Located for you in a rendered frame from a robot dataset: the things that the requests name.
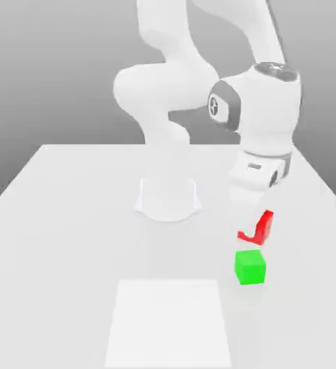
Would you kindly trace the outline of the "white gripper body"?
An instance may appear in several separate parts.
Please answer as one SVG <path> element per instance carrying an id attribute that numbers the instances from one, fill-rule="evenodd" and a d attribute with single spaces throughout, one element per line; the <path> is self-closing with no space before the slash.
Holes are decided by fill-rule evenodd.
<path id="1" fill-rule="evenodd" d="M 290 157 L 238 156 L 229 172 L 231 200 L 260 200 L 288 175 Z"/>

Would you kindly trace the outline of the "small green cube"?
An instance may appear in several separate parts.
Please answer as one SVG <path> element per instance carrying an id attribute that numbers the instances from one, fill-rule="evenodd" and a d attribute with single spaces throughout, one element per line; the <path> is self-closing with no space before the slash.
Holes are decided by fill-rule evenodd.
<path id="1" fill-rule="evenodd" d="M 261 251 L 259 249 L 236 251 L 234 271 L 241 285 L 264 283 L 266 261 Z"/>

